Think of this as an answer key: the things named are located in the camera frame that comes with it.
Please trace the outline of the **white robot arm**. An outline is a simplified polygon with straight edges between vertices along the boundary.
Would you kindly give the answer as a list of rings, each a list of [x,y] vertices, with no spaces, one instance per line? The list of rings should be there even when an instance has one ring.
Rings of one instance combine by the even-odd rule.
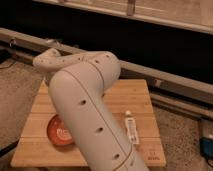
[[[149,171],[103,102],[120,76],[118,58],[108,51],[63,56],[49,49],[33,60],[51,101],[92,171]]]

